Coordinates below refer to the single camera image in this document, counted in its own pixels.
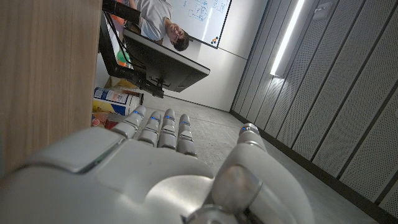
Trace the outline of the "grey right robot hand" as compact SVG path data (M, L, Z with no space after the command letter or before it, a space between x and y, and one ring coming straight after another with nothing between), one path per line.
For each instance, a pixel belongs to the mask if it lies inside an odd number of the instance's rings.
M297 179L244 124L217 173L197 158L187 115L137 107L28 157L1 180L2 223L313 223Z

